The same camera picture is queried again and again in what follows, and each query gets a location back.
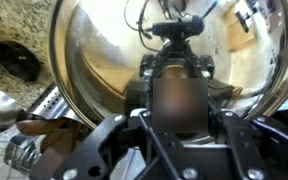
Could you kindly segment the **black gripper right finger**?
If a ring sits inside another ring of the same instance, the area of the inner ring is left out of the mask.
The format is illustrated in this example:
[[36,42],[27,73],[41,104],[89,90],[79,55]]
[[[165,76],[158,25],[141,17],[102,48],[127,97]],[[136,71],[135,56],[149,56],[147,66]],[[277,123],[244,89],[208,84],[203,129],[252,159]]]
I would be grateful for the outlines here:
[[288,126],[268,116],[244,120],[208,102],[210,131],[228,146],[240,180],[288,180]]

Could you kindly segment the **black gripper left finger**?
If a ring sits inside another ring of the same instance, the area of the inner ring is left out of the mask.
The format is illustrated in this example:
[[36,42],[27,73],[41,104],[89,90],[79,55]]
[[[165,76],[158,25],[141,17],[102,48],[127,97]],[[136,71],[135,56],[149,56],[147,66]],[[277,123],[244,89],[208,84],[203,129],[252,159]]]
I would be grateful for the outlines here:
[[153,130],[153,113],[113,114],[64,160],[52,180],[184,180],[183,145]]

